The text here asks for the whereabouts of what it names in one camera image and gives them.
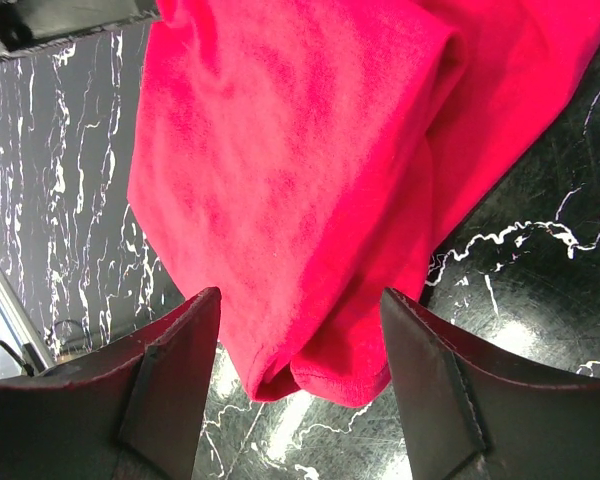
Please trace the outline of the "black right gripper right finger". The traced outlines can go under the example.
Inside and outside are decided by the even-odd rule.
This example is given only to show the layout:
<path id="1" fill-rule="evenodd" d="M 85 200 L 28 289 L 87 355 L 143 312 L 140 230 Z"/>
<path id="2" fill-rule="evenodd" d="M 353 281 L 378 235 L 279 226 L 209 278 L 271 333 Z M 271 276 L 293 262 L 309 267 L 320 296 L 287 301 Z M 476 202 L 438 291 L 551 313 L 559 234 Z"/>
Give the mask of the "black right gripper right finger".
<path id="1" fill-rule="evenodd" d="M 600 479 L 600 379 L 528 360 L 387 288 L 381 320 L 415 479 Z"/>

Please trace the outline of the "pink t shirt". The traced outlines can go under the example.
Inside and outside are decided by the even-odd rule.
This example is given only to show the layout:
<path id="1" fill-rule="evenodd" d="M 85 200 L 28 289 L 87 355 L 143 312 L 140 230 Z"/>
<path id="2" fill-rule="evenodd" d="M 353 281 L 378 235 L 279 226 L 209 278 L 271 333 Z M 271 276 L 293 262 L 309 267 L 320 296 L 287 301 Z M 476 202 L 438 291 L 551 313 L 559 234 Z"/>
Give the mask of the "pink t shirt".
<path id="1" fill-rule="evenodd" d="M 247 395 L 358 407 L 378 302 L 554 121 L 600 1 L 162 1 L 128 201 L 185 296 L 223 296 Z"/>

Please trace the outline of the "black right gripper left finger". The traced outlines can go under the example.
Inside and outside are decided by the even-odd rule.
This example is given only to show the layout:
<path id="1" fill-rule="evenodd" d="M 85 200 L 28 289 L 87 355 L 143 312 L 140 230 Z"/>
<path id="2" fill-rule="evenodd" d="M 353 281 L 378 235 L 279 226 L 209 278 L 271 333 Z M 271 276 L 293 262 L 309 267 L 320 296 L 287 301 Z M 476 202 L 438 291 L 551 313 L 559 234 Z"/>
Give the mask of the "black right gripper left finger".
<path id="1" fill-rule="evenodd" d="M 206 288 L 101 349 L 0 380 L 0 479 L 190 479 L 221 313 Z"/>

